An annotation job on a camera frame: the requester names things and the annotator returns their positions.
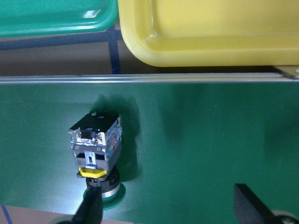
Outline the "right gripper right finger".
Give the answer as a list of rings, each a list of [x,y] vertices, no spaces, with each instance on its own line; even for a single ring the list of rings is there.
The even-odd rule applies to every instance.
[[[246,185],[234,185],[234,215],[239,224],[267,224],[275,216]]]

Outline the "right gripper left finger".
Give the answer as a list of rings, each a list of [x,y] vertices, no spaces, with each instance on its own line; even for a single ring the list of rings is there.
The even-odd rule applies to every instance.
[[[102,187],[88,190],[72,218],[73,224],[100,224],[103,219]]]

